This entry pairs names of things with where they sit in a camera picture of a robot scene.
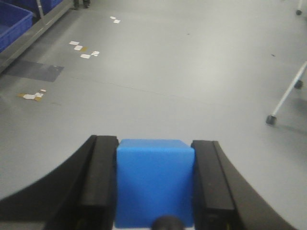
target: black caster wheel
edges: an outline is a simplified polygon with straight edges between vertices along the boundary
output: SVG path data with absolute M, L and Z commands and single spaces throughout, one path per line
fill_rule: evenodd
M 294 86 L 294 88 L 300 90 L 303 87 L 303 82 L 301 80 L 298 80 Z
M 272 126 L 273 126 L 273 125 L 276 124 L 276 120 L 277 120 L 276 117 L 270 115 L 270 116 L 267 117 L 266 123 L 267 123 L 268 125 L 272 125 Z
M 91 2 L 89 0 L 83 0 L 83 5 L 85 8 L 89 8 L 90 7 Z
M 78 8 L 79 8 L 79 0 L 74 0 L 73 1 L 73 6 L 74 6 L 74 10 L 78 10 Z

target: blue foam block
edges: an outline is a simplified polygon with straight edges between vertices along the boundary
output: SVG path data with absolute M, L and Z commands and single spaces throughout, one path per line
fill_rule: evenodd
M 124 139 L 117 149 L 117 228 L 149 228 L 162 215 L 192 227 L 194 149 L 180 140 Z

